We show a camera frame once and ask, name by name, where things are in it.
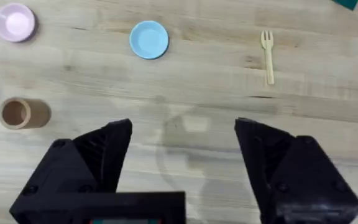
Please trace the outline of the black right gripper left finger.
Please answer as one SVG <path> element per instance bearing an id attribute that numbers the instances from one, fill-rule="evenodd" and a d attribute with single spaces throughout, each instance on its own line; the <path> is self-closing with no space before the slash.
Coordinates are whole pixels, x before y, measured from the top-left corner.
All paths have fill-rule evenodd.
<path id="1" fill-rule="evenodd" d="M 92 195 L 116 192 L 132 136 L 129 119 L 54 141 L 9 212 L 17 223 L 77 223 Z"/>

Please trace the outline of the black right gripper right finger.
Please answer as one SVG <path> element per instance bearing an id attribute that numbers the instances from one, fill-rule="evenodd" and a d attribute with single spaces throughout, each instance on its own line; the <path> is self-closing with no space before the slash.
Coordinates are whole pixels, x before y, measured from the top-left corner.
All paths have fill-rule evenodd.
<path id="1" fill-rule="evenodd" d="M 351 223 L 358 197 L 311 136 L 247 118 L 234 126 L 262 223 Z"/>

